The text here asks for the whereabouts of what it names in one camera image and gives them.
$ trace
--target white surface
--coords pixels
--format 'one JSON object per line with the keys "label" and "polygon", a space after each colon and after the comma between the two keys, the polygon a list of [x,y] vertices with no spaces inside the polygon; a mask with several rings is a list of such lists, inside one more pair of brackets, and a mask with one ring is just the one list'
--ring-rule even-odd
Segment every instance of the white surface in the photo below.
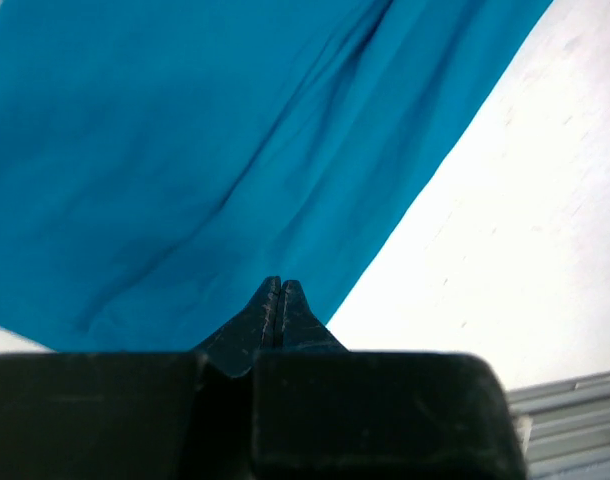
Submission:
{"label": "white surface", "polygon": [[555,1],[331,329],[508,388],[610,370],[609,0]]}

